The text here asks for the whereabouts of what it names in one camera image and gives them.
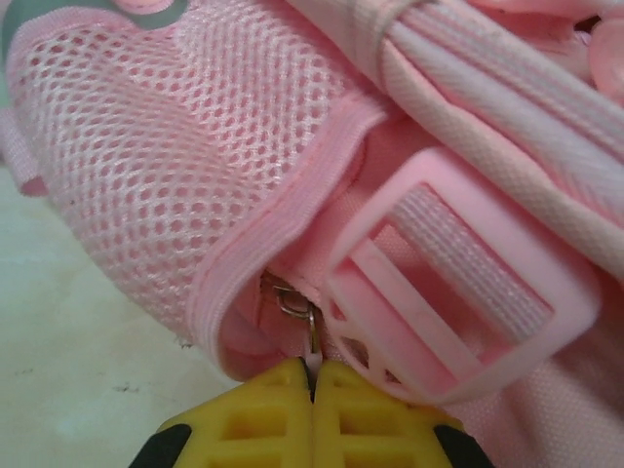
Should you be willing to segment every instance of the pink strap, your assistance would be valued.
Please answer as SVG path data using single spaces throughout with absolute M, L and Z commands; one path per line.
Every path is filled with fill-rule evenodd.
M 378 60 L 387 28 L 423 0 L 287 0 L 328 34 L 338 48 L 383 89 Z

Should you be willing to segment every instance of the metal zipper slider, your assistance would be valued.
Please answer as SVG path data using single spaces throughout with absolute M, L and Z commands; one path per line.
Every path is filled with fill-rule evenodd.
M 273 285 L 273 291 L 277 296 L 277 303 L 282 312 L 298 320 L 307 320 L 310 353 L 320 355 L 321 339 L 317 327 L 319 308 L 291 287 Z

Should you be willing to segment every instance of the stitching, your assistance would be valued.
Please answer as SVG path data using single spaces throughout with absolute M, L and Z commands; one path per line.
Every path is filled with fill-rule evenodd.
M 366 138 L 364 140 L 364 144 L 363 144 L 363 154 L 362 157 L 359 158 L 360 162 L 358 164 L 358 168 L 357 170 L 355 170 L 353 172 L 353 176 L 350 178 L 349 183 L 346 184 L 344 186 L 344 189 L 341 191 L 341 193 L 337 196 L 335 196 L 332 200 L 333 203 L 337 203 L 340 200 L 344 200 L 347 196 L 347 192 L 349 191 L 350 188 L 352 188 L 356 182 L 358 182 L 360 174 L 362 173 L 362 170 L 364 169 L 364 165 L 366 164 L 367 158 L 369 156 L 369 149 L 370 149 L 370 140 L 368 138 Z M 328 209 L 328 204 L 326 204 L 318 213 L 315 217 L 318 217 L 320 214 L 322 214 L 324 211 L 326 211 Z M 321 289 L 317 286 L 314 286 L 305 276 L 304 273 L 302 272 L 302 270 L 300 270 L 298 267 L 294 266 L 293 263 L 286 263 L 284 260 L 275 260 L 274 262 L 271 262 L 272 265 L 274 265 L 276 271 L 275 273 L 278 273 L 276 276 L 281 276 L 282 278 L 284 278 L 285 276 L 293 276 L 295 279 L 297 279 L 298 281 L 300 281 L 301 283 L 304 284 L 305 288 L 311 290 L 315 295 L 317 296 L 321 296 Z
M 352 92 L 350 95 L 347 95 L 346 97 L 342 98 L 342 102 L 339 103 L 337 108 L 341 108 L 343 106 L 346 106 L 347 104 L 352 105 L 352 104 L 357 104 L 359 102 L 364 102 L 366 98 L 370 98 L 370 97 L 368 95 L 364 95 L 361 93 L 355 94 Z M 322 136 L 326 132 L 328 132 L 330 128 L 331 127 L 326 125 L 326 129 L 323 130 L 322 132 L 319 132 L 319 134 L 315 138 L 315 141 L 310 146 L 308 146 L 307 151 L 312 152 L 312 154 L 316 155 L 316 157 L 311 157 L 309 158 L 308 161 L 306 161 L 306 164 L 303 165 L 299 169 L 298 173 L 292 177 L 292 179 L 288 182 L 287 185 L 284 186 L 284 188 L 281 190 L 279 197 L 277 197 L 275 201 L 272 201 L 272 203 L 270 204 L 266 203 L 264 206 L 258 207 L 261 213 L 258 214 L 257 218 L 254 219 L 252 222 L 250 222 L 247 226 L 245 226 L 245 228 L 241 230 L 241 232 L 239 232 L 234 239 L 230 240 L 229 244 L 227 244 L 221 249 L 218 255 L 215 258 L 213 258 L 211 265 L 215 265 L 219 263 L 225 255 L 229 254 L 230 251 L 233 248 L 235 248 L 235 245 L 238 244 L 238 242 L 240 241 L 242 237 L 246 236 L 250 231 L 252 231 L 257 224 L 262 223 L 264 220 L 266 220 L 268 217 L 270 217 L 276 211 L 282 208 L 281 205 L 283 205 L 284 200 L 289 198 L 291 195 L 292 187 L 296 185 L 303 178 L 304 173 L 306 173 L 306 169 L 313 162 L 316 162 L 316 160 L 321 157 L 321 154 L 323 153 L 322 151 L 318 151 L 318 150 L 312 151 L 312 150 L 318 147 L 321 147 L 321 148 L 323 147 L 324 141 L 323 141 Z M 199 291 L 201 291 L 205 287 L 206 283 L 209 281 L 210 270 L 211 268 L 209 268 L 209 265 L 202 265 L 200 263 L 198 271 L 196 273 L 200 277 L 199 283 L 197 283 L 193 288 L 197 293 L 193 294 L 193 297 L 190 298 L 191 300 L 189 300 L 188 307 L 187 307 L 187 320 L 191 322 L 191 324 L 189 325 L 192 325 L 192 323 L 195 322 L 196 320 L 197 307 L 195 306 L 195 304 L 201 294 Z M 221 317 L 219 317 L 219 320 L 222 319 L 223 313 L 224 311 L 220 311 Z

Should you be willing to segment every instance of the zipper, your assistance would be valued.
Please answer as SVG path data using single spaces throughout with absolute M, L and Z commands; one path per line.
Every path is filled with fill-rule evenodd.
M 320 355 L 321 309 L 289 283 L 273 275 L 268 270 L 264 270 L 260 276 L 260 294 L 263 302 L 277 305 L 284 314 L 290 317 L 307 321 L 309 353 Z
M 462 99 L 460 106 L 490 125 L 491 120 L 498 118 L 493 126 L 522 147 L 557 184 L 566 188 L 569 195 L 624 225 L 622 109 L 598 93 L 587 93 L 586 85 L 567 72 L 553 72 L 556 65 L 543 66 L 528 57 L 522 48 L 509 47 L 504 37 L 467 18 L 460 8 L 468 7 L 451 2 L 418 5 L 409 9 L 401 22 L 390 27 L 389 37 L 425 76 L 432 79 L 438 73 L 437 78 L 432 79 L 435 85 L 442 88 L 445 80 L 441 77 L 446 75 L 449 81 L 452 76 L 454 81 L 448 85 L 451 93 L 469 99 L 465 102 Z M 427 44 L 446 52 L 447 58 L 427 51 Z M 412 54 L 414 57 L 430 54 L 433 66 L 426 60 L 409 57 L 413 51 L 416 51 Z M 488 77 L 492 86 L 497 86 L 509 99 L 502 99 L 496 105 L 496 102 L 488 102 L 488 96 L 483 94 L 480 95 L 483 99 L 475 98 L 474 94 L 470 96 L 467 89 L 475 77 L 471 76 L 473 73 L 462 75 L 468 67 Z M 517 107 L 519 112 L 533 111 L 548 121 L 549 131 L 544 132 L 537 120 L 533 122 L 524 115 L 515 115 L 513 109 L 505 113 L 502 107 L 505 103 L 509 105 L 511 98 L 522 99 L 526 104 Z M 556 128 L 555 135 L 550 130 L 553 128 Z M 576 153 L 568 153 L 570 148 L 576 149 Z

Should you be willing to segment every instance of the pink fabric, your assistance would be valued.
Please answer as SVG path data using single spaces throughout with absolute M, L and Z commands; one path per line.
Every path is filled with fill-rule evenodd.
M 605 107 L 602 97 L 523 43 L 510 39 L 503 46 L 488 40 L 489 34 L 502 31 L 474 12 L 462 11 L 463 4 L 449 2 L 449 6 L 454 8 L 422 7 L 406 12 L 403 23 L 391 29 L 390 41 L 414 67 L 414 74 L 422 74 L 455 108 L 467 110 L 517 145 L 524 153 L 517 164 L 539 166 L 559 189 L 563 203 L 568 198 L 601 215 L 605 229 L 611 224 L 624 226 L 624 199 L 618 188 L 624 183 L 620 171 L 624 140 L 617 131 L 624 125 L 621 109 Z M 448 48 L 457 47 L 452 42 L 433 53 L 418 39 L 427 34 L 427 22 L 432 18 L 440 18 L 446 27 L 474 21 L 478 32 L 465 28 L 462 33 L 464 41 L 474 41 L 477 46 L 458 52 L 461 61 L 449 53 Z M 452 68 L 454 76 L 461 78 L 453 79 L 445 68 Z M 394 93 L 404 93 L 402 86 L 409 83 L 396 83 Z M 478 155 L 468 155 L 465 148 L 457 150 L 481 166 Z M 579 215 L 570 213 L 568 223 L 575 224 Z
M 478 88 L 456 86 L 452 73 L 436 75 L 444 68 L 429 66 L 430 57 L 409 54 L 401 34 L 418 19 L 408 11 L 403 29 L 395 19 L 423 2 L 393 0 L 382 11 L 366 9 L 375 2 L 290 3 L 321 29 L 282 0 L 193 0 L 176 25 L 152 32 L 76 8 L 24 25 L 7 65 L 15 109 L 0 116 L 16 183 L 28 191 L 45 181 L 76 237 L 122 291 L 224 371 L 248 378 L 304 351 L 304 323 L 278 310 L 272 291 L 262 289 L 262 271 L 319 303 L 340 228 L 413 152 L 453 147 L 611 276 L 599 273 L 604 311 L 586 336 L 508 389 L 451 412 L 497 466 L 618 466 L 624 302 L 614 278 L 624 278 L 624 236 L 622 207 L 609 202 L 618 195 L 621 147 L 610 165 L 592 167 L 592 153 L 580 154 L 590 160 L 580 180 L 579 173 L 557 179 L 544 169 L 552 161 L 531 159 L 500 130 L 504 119 L 492 123 L 511 101 L 491 106 L 470 95 Z M 534 58 L 463 2 L 440 3 L 458 5 L 467 24 L 496 34 L 504 51 L 521 51 L 536 71 L 564 83 L 578 106 L 614 116 L 617 127 L 620 109 L 586 84 Z M 562 2 L 543 10 L 545 3 L 519 10 L 519 2 L 480 2 L 524 15 L 499 20 L 539 50 L 551 45 L 540 43 L 545 30 L 555 30 L 561 64 L 618 101 L 614 13 L 596 29 L 587 61 L 587 38 L 571 25 L 607 4 L 575 2 L 561 15 Z M 478 72 L 462 83 L 474 85 Z M 492 80 L 492 96 L 499 81 Z M 609 148 L 621 137 L 607 124 L 576 124 L 587 139 L 606 135 Z M 583 153 L 559 143 L 554 153 Z M 589 181 L 598 188 L 569 190 Z M 417 262 L 396 237 L 380 242 L 398 263 Z M 339 359 L 324 333 L 323 340 Z

